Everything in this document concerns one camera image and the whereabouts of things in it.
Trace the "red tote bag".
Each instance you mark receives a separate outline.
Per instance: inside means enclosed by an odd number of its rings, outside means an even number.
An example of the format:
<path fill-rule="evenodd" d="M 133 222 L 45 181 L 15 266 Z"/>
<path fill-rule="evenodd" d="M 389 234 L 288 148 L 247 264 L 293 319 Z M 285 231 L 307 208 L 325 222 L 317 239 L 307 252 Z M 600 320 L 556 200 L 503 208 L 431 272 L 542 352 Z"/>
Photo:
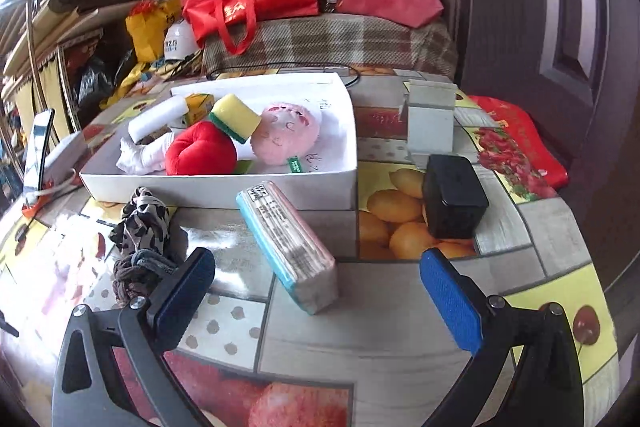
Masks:
<path fill-rule="evenodd" d="M 319 5 L 318 0 L 186 0 L 182 12 L 199 46 L 216 34 L 230 54 L 240 55 L 262 20 L 314 16 Z"/>

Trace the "white helmet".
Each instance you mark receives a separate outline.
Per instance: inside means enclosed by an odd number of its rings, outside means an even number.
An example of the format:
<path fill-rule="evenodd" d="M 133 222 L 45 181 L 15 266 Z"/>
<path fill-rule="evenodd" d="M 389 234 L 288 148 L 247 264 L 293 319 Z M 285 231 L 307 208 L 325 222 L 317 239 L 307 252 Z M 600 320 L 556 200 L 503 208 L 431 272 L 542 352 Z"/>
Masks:
<path fill-rule="evenodd" d="M 198 52 L 191 25 L 183 18 L 172 24 L 164 40 L 164 57 L 166 61 L 182 61 Z"/>

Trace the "white cloth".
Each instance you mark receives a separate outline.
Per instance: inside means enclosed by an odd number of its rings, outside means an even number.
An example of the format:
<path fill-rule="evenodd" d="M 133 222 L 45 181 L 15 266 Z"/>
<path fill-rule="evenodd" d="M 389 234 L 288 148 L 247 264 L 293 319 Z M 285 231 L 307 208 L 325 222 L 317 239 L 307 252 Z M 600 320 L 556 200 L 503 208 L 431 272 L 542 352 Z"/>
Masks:
<path fill-rule="evenodd" d="M 174 132 L 166 132 L 149 144 L 134 144 L 129 138 L 120 139 L 120 155 L 116 167 L 129 176 L 145 176 L 165 169 L 168 148 L 175 141 Z"/>

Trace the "wooden shelf unit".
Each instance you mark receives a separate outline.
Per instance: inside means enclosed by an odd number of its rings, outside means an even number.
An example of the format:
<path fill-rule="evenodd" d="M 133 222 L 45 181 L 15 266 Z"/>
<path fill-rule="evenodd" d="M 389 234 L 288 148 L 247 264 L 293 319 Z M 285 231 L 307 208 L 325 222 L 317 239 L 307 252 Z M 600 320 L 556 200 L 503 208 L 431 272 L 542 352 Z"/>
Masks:
<path fill-rule="evenodd" d="M 47 108 L 54 110 L 53 144 L 89 124 L 134 60 L 126 18 L 139 1 L 40 2 L 32 34 L 18 38 L 3 69 L 1 98 L 24 130 Z"/>

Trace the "white charger box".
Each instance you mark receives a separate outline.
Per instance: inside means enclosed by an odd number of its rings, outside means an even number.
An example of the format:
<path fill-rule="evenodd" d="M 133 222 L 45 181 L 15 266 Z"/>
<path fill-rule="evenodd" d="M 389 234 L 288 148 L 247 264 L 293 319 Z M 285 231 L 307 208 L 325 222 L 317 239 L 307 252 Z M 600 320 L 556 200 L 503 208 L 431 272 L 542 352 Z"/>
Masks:
<path fill-rule="evenodd" d="M 81 131 L 63 138 L 46 157 L 44 183 L 58 185 L 65 181 L 78 162 L 88 153 L 87 141 Z"/>

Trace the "plaid covered bench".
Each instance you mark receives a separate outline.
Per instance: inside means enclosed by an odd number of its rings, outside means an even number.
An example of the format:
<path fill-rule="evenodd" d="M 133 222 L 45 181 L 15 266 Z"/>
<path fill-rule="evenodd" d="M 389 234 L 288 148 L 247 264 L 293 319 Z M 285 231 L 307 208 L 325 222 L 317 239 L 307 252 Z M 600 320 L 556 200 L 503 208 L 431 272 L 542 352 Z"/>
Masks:
<path fill-rule="evenodd" d="M 412 29 L 382 18 L 323 14 L 265 20 L 241 55 L 232 55 L 216 36 L 207 38 L 205 74 L 227 69 L 286 64 L 383 66 L 456 75 L 458 52 L 445 24 L 435 20 Z"/>

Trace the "black rectangular box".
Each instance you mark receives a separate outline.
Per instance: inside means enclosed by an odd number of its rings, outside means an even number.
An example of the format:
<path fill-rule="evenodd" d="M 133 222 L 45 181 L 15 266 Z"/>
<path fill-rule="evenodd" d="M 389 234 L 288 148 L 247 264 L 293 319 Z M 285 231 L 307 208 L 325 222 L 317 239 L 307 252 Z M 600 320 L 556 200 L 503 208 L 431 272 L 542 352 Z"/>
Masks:
<path fill-rule="evenodd" d="M 436 239 L 472 239 L 489 207 L 472 164 L 461 156 L 431 155 L 422 192 L 427 228 Z"/>

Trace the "red plush tomato toy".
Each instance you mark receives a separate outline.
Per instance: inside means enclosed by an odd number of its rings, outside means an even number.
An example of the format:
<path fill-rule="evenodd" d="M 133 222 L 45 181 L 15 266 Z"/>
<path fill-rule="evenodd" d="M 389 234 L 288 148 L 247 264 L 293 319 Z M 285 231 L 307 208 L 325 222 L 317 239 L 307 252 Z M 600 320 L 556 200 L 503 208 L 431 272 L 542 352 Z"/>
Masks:
<path fill-rule="evenodd" d="M 238 161 L 229 135 L 203 120 L 180 133 L 168 148 L 168 176 L 218 176 L 231 174 Z"/>

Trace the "grey metal stand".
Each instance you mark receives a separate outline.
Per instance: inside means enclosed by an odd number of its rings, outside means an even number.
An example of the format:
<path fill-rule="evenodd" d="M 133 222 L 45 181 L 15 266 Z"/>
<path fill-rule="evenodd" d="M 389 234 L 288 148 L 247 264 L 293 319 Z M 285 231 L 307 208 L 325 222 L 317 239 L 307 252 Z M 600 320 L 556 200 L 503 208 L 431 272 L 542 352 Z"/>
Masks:
<path fill-rule="evenodd" d="M 454 143 L 457 86 L 447 77 L 427 75 L 406 82 L 407 145 L 413 157 L 449 154 Z"/>

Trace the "white foam block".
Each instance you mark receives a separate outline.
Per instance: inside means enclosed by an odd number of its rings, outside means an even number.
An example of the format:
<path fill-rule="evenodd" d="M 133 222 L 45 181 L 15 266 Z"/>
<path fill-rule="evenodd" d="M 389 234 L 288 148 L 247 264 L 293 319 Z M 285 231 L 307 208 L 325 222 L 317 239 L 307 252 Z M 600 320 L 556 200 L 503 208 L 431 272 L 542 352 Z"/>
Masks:
<path fill-rule="evenodd" d="M 171 96 L 130 120 L 128 124 L 129 138 L 132 142 L 138 143 L 149 134 L 167 126 L 188 112 L 189 106 L 183 96 Z"/>

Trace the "leopard print scrunchie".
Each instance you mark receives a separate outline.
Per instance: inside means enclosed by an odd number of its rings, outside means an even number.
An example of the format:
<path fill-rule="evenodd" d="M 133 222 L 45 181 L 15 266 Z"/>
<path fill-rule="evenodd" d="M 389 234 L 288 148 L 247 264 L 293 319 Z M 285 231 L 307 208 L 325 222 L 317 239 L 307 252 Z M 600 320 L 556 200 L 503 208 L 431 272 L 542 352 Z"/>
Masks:
<path fill-rule="evenodd" d="M 122 257 L 142 249 L 162 255 L 169 244 L 169 208 L 148 188 L 138 187 L 122 207 L 110 239 Z"/>

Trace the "yellow green scrub sponge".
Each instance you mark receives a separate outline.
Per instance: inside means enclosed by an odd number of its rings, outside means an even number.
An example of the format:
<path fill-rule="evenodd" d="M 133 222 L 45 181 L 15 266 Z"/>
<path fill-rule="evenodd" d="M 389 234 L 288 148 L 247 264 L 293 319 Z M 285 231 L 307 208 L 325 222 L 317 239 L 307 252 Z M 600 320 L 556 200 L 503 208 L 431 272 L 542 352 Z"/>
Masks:
<path fill-rule="evenodd" d="M 228 93 L 215 102 L 208 119 L 219 130 L 241 144 L 250 139 L 262 121 L 262 117 L 233 93 Z"/>

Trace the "pink plush pig toy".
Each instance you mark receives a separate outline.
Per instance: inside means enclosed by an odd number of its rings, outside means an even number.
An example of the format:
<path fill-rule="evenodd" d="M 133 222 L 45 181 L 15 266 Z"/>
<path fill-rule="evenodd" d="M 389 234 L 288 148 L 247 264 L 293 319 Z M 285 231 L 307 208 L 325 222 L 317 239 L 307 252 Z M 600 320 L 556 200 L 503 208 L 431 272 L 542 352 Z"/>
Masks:
<path fill-rule="evenodd" d="M 306 107 L 277 103 L 262 111 L 250 137 L 254 155 L 266 165 L 282 166 L 290 158 L 304 156 L 320 134 L 320 122 Z"/>

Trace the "yellow small carton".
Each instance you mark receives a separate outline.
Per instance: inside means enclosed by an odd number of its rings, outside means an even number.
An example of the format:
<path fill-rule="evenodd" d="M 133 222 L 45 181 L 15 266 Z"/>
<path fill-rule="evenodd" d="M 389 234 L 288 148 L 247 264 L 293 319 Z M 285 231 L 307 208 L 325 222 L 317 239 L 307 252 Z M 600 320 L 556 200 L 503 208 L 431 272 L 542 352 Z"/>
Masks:
<path fill-rule="evenodd" d="M 215 104 L 215 97 L 212 94 L 200 93 L 190 94 L 186 97 L 186 106 L 188 111 L 183 115 L 183 121 L 186 127 L 197 124 L 199 121 L 207 117 Z"/>

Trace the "yellow shopping bag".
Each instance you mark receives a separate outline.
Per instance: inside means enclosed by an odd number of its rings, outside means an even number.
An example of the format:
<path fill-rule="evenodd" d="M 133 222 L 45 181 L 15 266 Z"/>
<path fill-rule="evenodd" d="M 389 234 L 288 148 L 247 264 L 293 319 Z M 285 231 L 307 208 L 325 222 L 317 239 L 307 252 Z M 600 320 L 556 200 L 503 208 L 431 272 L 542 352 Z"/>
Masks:
<path fill-rule="evenodd" d="M 180 15 L 180 0 L 140 0 L 132 7 L 126 28 L 139 63 L 153 63 L 164 55 L 166 31 Z"/>

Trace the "black smartphone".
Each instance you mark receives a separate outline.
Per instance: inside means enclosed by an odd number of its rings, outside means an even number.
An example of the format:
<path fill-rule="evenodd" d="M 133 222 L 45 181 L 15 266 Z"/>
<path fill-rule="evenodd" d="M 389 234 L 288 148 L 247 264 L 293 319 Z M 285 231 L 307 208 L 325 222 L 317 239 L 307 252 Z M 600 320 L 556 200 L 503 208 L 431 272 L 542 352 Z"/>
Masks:
<path fill-rule="evenodd" d="M 43 188 L 44 162 L 46 161 L 55 110 L 48 108 L 37 114 L 27 140 L 23 194 L 25 196 Z"/>

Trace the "white shallow tray box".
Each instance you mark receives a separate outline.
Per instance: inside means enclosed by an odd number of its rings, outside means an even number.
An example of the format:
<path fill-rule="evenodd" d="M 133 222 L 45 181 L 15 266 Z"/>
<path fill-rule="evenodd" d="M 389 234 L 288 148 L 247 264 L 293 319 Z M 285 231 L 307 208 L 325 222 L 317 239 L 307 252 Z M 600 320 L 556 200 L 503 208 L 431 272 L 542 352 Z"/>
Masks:
<path fill-rule="evenodd" d="M 139 187 L 148 188 L 168 206 L 233 209 L 236 196 L 271 181 L 300 210 L 352 210 L 356 202 L 357 137 L 352 101 L 335 72 L 301 72 L 184 84 L 173 96 L 210 94 L 216 100 L 232 93 L 254 113 L 277 104 L 296 104 L 320 124 L 310 150 L 298 154 L 300 169 L 269 166 L 258 159 L 250 143 L 239 143 L 206 124 L 204 135 L 186 129 L 178 136 L 180 152 L 200 150 L 203 160 L 175 174 L 165 171 L 128 174 L 119 169 L 120 141 L 128 129 L 120 126 L 87 161 L 80 177 L 100 202 L 128 202 Z"/>

